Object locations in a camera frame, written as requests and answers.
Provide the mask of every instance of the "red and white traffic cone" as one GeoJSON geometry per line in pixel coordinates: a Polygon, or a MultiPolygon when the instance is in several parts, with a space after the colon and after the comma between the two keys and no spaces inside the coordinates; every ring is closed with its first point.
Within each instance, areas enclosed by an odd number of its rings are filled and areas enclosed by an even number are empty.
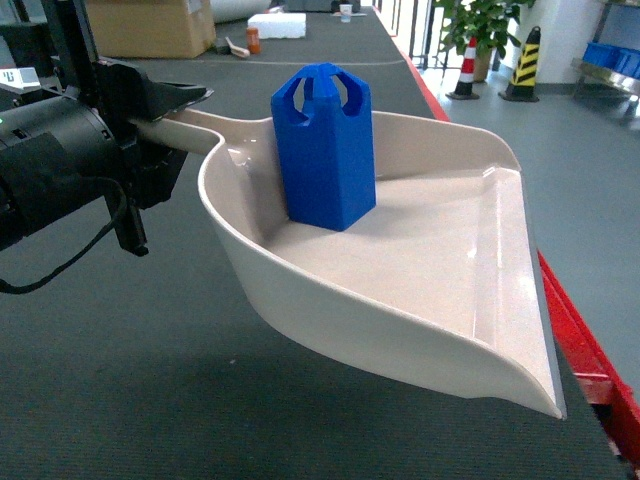
{"type": "Polygon", "coordinates": [[[460,79],[453,92],[447,93],[447,97],[453,100],[477,100],[479,95],[473,93],[473,68],[476,61],[476,39],[471,38],[467,50],[464,52],[464,61],[460,79]]]}

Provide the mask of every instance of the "orange bottle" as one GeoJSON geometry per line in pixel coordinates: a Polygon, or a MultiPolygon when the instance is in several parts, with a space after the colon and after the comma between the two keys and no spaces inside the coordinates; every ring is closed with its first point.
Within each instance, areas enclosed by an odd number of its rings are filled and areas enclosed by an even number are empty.
{"type": "Polygon", "coordinates": [[[260,53],[260,37],[256,27],[247,27],[247,48],[252,55],[260,53]]]}

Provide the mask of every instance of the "red table edge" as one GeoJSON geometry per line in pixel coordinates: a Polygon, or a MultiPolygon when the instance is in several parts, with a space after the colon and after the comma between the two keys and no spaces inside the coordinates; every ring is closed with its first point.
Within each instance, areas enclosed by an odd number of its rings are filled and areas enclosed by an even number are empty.
{"type": "MultiPolygon", "coordinates": [[[[450,121],[413,61],[400,48],[398,51],[409,65],[435,119],[450,121]]],[[[640,468],[640,407],[633,398],[633,390],[620,378],[542,253],[538,252],[538,257],[554,336],[589,403],[610,408],[608,414],[600,418],[605,432],[620,454],[640,468]]]]}

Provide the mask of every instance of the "traffic cone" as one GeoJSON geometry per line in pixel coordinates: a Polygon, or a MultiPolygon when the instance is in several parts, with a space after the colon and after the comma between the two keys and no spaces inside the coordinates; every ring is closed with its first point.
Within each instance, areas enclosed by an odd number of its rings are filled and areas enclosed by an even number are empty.
{"type": "Polygon", "coordinates": [[[477,100],[479,95],[473,93],[473,67],[476,61],[476,39],[471,38],[467,50],[464,52],[464,61],[460,71],[460,79],[453,92],[447,93],[447,97],[453,100],[477,100]]]}
{"type": "Polygon", "coordinates": [[[500,95],[510,102],[537,102],[536,71],[538,70],[538,52],[540,50],[540,27],[533,27],[522,49],[518,67],[513,72],[509,86],[500,95]]]}

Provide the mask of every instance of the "white dustpan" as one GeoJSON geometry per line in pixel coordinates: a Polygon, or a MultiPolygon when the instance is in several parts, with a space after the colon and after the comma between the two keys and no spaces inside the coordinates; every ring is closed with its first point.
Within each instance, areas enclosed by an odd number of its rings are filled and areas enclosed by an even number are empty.
{"type": "Polygon", "coordinates": [[[288,220],[271,119],[187,110],[140,128],[207,154],[200,197],[275,329],[385,377],[565,415],[520,166],[501,139],[375,112],[378,205],[338,233],[288,220]]]}

